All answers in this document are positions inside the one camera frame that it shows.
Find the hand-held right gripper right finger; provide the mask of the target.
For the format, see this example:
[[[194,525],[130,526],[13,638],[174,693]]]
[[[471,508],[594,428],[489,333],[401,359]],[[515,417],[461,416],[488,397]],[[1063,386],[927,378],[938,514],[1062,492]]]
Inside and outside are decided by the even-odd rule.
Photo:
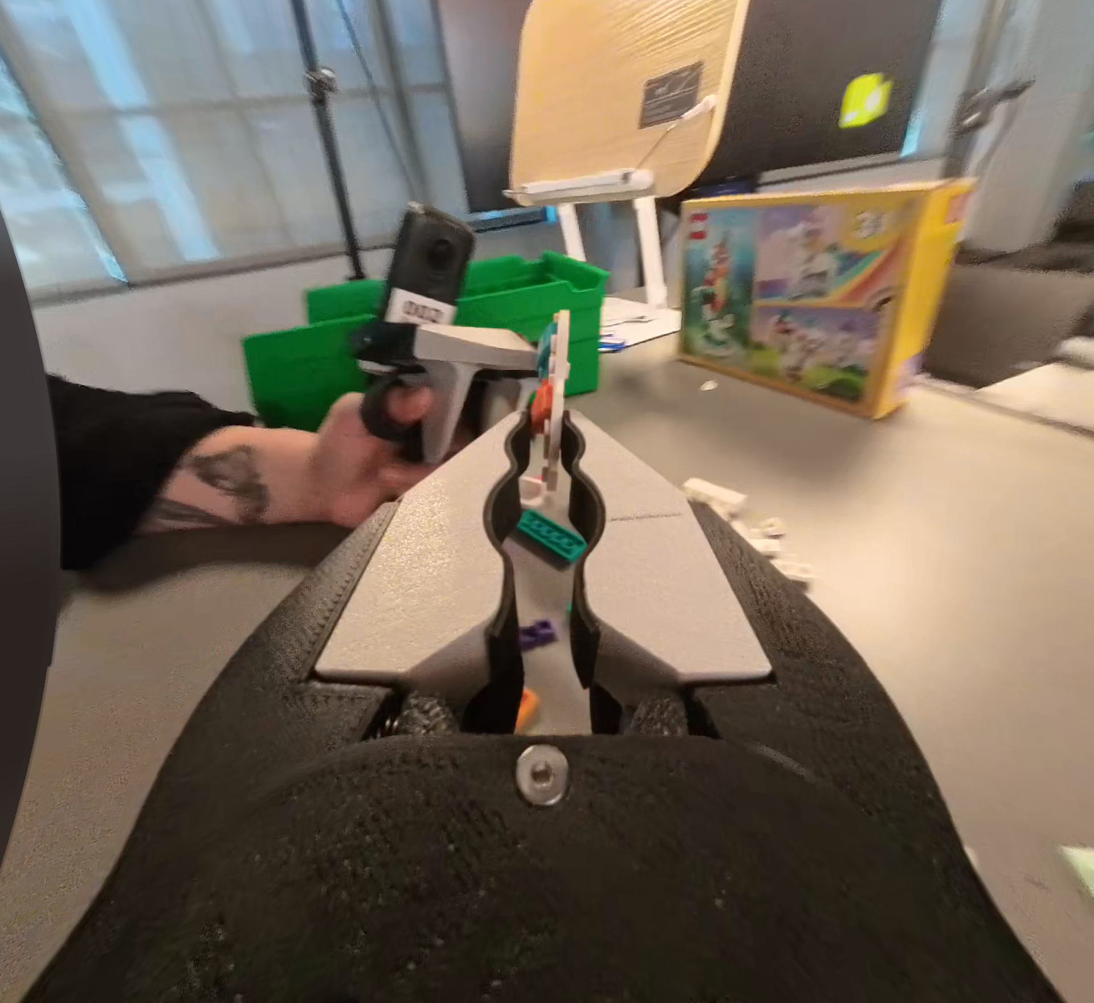
[[[768,683],[773,666],[691,502],[585,415],[565,416],[569,518],[585,539],[570,645],[594,733],[643,702]]]

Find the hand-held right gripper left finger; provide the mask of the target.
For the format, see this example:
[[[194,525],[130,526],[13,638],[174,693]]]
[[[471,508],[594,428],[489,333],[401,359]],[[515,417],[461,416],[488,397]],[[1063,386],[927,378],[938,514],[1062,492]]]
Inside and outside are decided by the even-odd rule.
[[[511,733],[524,688],[513,563],[524,415],[507,415],[403,497],[314,664],[323,683],[443,700]]]

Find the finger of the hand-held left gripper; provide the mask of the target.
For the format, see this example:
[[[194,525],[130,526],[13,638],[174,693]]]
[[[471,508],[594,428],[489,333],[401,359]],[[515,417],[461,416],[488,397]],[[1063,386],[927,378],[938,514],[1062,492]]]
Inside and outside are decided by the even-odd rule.
[[[509,329],[423,325],[415,334],[415,358],[426,364],[449,363],[504,373],[540,371],[537,345]]]

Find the white half-round toy plate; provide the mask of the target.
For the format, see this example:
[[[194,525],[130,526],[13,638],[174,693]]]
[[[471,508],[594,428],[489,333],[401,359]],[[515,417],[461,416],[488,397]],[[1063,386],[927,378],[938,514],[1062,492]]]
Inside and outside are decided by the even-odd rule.
[[[562,466],[566,388],[570,373],[571,313],[568,310],[556,312],[552,320],[557,323],[557,341],[554,349],[552,371],[547,378],[554,382],[552,421],[549,430],[544,435],[538,436],[542,438],[540,474],[537,476],[525,474],[521,478],[522,502],[527,508],[542,508],[542,504],[552,499],[559,486]]]

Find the person's left forearm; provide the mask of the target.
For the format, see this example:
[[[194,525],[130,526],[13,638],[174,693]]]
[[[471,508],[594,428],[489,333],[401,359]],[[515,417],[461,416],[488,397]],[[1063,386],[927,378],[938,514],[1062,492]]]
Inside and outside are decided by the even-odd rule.
[[[47,376],[62,570],[141,533],[324,523],[317,438],[269,430],[193,393],[128,394]]]

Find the yellow toy brick set box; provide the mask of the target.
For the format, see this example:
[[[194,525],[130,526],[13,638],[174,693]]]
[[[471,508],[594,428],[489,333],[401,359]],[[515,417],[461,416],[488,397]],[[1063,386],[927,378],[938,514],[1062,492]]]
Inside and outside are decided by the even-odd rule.
[[[922,368],[976,180],[680,206],[677,355],[869,421]]]

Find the person's left hand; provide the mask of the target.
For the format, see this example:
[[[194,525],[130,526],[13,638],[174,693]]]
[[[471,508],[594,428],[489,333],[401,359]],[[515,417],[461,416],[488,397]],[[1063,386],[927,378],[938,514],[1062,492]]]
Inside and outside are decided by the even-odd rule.
[[[326,415],[309,457],[309,516],[352,529],[433,471],[403,454],[401,439],[373,434],[364,394],[345,394]]]

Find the cluster of small white bricks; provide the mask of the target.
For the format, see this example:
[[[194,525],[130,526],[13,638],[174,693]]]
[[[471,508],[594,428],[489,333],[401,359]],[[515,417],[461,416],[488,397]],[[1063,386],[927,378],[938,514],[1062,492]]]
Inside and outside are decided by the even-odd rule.
[[[789,581],[801,588],[811,588],[814,571],[805,562],[785,552],[785,523],[778,517],[749,521],[748,498],[745,494],[703,479],[689,478],[680,490],[691,502],[710,508],[728,523],[750,548],[765,558]]]

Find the green long toy plate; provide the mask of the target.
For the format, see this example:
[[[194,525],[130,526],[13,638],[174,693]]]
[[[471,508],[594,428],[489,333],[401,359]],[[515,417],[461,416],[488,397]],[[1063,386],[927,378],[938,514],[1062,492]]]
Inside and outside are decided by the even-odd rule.
[[[523,510],[514,535],[528,549],[558,568],[577,564],[587,549],[580,532],[542,514],[536,508]]]

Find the black tripod pole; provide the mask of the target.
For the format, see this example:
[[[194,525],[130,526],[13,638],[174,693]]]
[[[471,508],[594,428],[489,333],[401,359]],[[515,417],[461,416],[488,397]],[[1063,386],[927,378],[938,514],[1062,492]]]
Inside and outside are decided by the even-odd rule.
[[[362,281],[365,279],[365,273],[361,263],[361,249],[354,228],[337,135],[335,133],[331,112],[329,109],[329,98],[336,90],[336,79],[328,67],[321,65],[319,53],[317,53],[311,21],[309,20],[307,0],[289,0],[289,5],[295,28],[296,49],[299,49],[303,65],[305,94],[307,95],[309,107],[312,110],[317,132],[319,133],[321,151],[326,162],[327,177],[335,201],[338,226],[341,232],[345,254],[349,263],[350,273],[348,275],[348,279]]]
[[[990,81],[1015,1],[985,2],[965,84],[950,119],[948,145],[942,166],[946,180],[977,175],[978,170],[971,170],[970,164],[978,135],[992,121],[998,108],[1013,104],[1032,86],[1032,80],[1010,80],[999,85]]]

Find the wooden tilt-top stand table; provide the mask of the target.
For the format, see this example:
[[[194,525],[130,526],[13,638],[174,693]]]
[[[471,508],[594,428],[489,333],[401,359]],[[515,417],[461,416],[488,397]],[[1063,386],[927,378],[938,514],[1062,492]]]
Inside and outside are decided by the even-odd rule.
[[[519,43],[507,197],[552,206],[584,259],[577,207],[635,210],[645,301],[606,299],[601,334],[627,347],[676,335],[657,199],[715,155],[750,0],[532,0]]]

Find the grey chair back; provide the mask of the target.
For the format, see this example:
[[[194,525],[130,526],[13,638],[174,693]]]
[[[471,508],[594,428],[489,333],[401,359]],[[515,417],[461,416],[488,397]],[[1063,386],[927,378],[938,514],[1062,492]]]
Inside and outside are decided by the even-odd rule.
[[[971,389],[1041,365],[1092,312],[1093,246],[962,249],[926,348],[926,375]]]

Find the yellow green sticker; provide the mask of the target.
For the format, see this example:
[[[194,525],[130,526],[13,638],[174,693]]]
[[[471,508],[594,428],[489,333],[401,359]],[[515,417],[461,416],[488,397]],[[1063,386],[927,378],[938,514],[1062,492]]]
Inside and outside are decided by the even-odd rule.
[[[892,91],[893,80],[884,73],[857,75],[843,89],[839,129],[861,129],[878,121],[889,108]]]

